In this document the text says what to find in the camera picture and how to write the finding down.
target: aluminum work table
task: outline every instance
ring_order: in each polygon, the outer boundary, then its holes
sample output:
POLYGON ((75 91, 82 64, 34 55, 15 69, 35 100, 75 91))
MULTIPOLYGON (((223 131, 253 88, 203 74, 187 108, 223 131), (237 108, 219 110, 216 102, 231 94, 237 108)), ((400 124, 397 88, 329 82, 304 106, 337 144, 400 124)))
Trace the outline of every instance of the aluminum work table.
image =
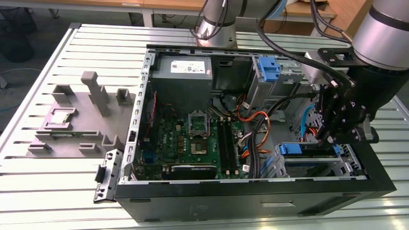
MULTIPOLYGON (((344 47, 319 37, 272 35, 292 51, 344 47)), ((397 191, 364 200, 327 216, 259 218, 197 222, 136 223, 118 203, 94 204, 95 172, 103 159, 28 159, 27 147, 55 102, 56 84, 87 92, 80 77, 96 71, 108 92, 140 82, 147 44, 196 45, 185 29, 83 24, 70 28, 34 87, 0 137, 0 229, 263 229, 345 230, 409 228, 409 123, 408 111, 395 99, 372 125, 381 142, 373 145, 397 191)), ((237 33, 239 48, 268 49, 253 33, 237 33)))

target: metal bracket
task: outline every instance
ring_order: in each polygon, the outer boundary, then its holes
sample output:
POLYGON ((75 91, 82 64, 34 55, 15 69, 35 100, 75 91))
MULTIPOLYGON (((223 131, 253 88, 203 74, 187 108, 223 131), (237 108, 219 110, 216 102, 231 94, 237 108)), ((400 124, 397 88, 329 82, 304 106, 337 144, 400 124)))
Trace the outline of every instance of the metal bracket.
POLYGON ((369 66, 359 58, 355 58, 353 47, 351 48, 321 48, 319 49, 321 59, 331 67, 365 67, 369 66))
POLYGON ((115 189, 119 180, 124 153, 115 149, 106 154, 104 163, 99 166, 95 181, 99 183, 95 190, 95 204, 114 203, 115 189))

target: motherboard chip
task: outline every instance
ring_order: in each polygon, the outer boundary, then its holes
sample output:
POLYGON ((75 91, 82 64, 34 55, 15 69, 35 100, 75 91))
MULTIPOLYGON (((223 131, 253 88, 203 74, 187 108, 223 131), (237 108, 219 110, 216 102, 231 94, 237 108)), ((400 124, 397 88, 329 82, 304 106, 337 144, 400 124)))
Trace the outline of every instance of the motherboard chip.
POLYGON ((207 140, 197 139, 191 141, 191 152, 192 154, 207 154, 207 140))

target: red wire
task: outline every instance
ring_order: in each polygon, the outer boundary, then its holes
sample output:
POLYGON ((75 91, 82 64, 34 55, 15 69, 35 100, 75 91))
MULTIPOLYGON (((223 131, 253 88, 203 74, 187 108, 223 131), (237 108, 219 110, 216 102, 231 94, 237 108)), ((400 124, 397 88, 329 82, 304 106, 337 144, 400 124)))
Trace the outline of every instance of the red wire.
POLYGON ((152 124, 155 110, 156 110, 156 102, 157 102, 157 100, 156 100, 156 91, 153 93, 153 101, 155 101, 153 102, 153 109, 152 109, 152 113, 151 113, 149 124, 148 124, 148 129, 147 129, 147 133, 145 133, 144 139, 147 138, 149 130, 151 130, 151 124, 152 124))

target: wire bundle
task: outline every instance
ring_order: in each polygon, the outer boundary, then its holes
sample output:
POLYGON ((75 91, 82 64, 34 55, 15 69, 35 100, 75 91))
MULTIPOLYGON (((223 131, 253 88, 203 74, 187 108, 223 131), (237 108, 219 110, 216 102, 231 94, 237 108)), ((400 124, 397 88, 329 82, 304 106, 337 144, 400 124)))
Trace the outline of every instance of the wire bundle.
POLYGON ((312 7, 312 14, 313 14, 313 22, 315 22, 315 28, 316 30, 319 31, 319 33, 332 39, 332 40, 336 40, 336 41, 340 41, 340 42, 345 42, 345 43, 351 43, 351 41, 348 41, 347 39, 344 38, 339 38, 336 36, 332 36, 327 33, 324 33, 324 31, 320 29, 319 27, 319 21, 317 19, 324 23, 325 26, 328 26, 331 29, 333 29, 335 31, 337 31, 340 34, 344 35, 344 30, 341 28, 339 28, 337 26, 332 25, 329 22, 325 21, 325 19, 321 17, 320 15, 320 12, 319 12, 319 8, 317 8, 317 5, 315 4, 315 0, 312 0, 311 2, 311 7, 312 7))
POLYGON ((149 130, 151 130, 151 124, 152 124, 153 117, 155 117, 156 103, 157 103, 156 95, 157 95, 157 92, 155 91, 155 93, 153 93, 153 109, 152 109, 152 113, 151 113, 151 117, 149 117, 148 129, 147 129, 147 133, 145 133, 144 139, 148 137, 148 133, 149 133, 149 130))

